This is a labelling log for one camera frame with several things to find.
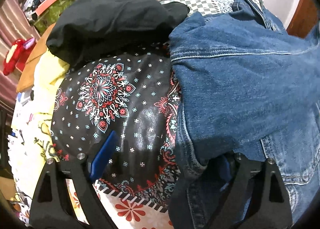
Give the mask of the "blue denim jacket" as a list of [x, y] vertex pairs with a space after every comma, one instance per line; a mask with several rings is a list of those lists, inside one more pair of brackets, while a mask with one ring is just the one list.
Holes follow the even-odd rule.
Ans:
[[259, 0], [194, 13], [170, 35], [181, 87], [169, 202], [174, 228], [204, 228], [232, 183], [226, 154], [274, 159], [297, 222], [319, 190], [319, 25], [291, 36]]

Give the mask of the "patchwork patterned bed quilt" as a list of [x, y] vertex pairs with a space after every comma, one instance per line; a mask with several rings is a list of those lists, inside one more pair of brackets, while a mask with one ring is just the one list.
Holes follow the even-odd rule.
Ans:
[[[189, 15], [227, 13], [232, 0], [180, 2]], [[174, 146], [180, 86], [168, 42], [71, 66], [58, 89], [32, 87], [16, 105], [9, 136], [9, 163], [20, 219], [29, 222], [36, 184], [46, 161], [87, 153], [110, 131], [119, 140], [103, 175], [94, 183], [119, 228], [171, 228], [167, 207], [180, 171]]]

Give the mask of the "yellow garment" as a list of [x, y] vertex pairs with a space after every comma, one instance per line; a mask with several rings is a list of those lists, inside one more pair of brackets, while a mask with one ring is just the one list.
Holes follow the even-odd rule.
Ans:
[[47, 50], [39, 59], [34, 72], [34, 86], [58, 89], [70, 65]]

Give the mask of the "red plush toy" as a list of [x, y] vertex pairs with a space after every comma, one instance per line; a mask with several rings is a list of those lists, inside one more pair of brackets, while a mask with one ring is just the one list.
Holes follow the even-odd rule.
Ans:
[[36, 39], [18, 39], [14, 41], [3, 61], [3, 74], [9, 75], [15, 69], [23, 72], [25, 63], [36, 45]]

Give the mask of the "striped red curtain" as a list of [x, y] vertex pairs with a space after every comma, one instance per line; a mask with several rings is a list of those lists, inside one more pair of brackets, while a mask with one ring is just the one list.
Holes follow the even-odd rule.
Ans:
[[[11, 44], [17, 39], [40, 38], [23, 13], [22, 6], [25, 2], [26, 0], [5, 0], [1, 6], [1, 63], [4, 62]], [[9, 75], [1, 73], [1, 104], [14, 107], [20, 76], [18, 70]]]

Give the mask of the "green patterned storage box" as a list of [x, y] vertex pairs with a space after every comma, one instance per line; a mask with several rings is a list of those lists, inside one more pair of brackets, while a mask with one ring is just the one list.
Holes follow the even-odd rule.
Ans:
[[50, 25], [56, 23], [62, 12], [74, 1], [75, 0], [56, 0], [38, 16], [34, 27], [39, 32], [39, 35], [43, 35]]

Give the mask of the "black garment pile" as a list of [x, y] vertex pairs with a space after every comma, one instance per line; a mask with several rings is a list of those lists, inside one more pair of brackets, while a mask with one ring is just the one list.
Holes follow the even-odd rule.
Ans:
[[102, 57], [134, 53], [168, 41], [189, 14], [180, 2], [76, 0], [59, 17], [46, 45], [71, 66]]

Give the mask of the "orange box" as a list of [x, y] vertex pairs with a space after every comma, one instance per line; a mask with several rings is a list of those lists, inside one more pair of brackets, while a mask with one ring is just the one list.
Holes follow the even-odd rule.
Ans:
[[54, 2], [57, 0], [44, 0], [37, 9], [35, 10], [35, 13], [37, 16], [40, 16], [46, 9], [48, 9]]

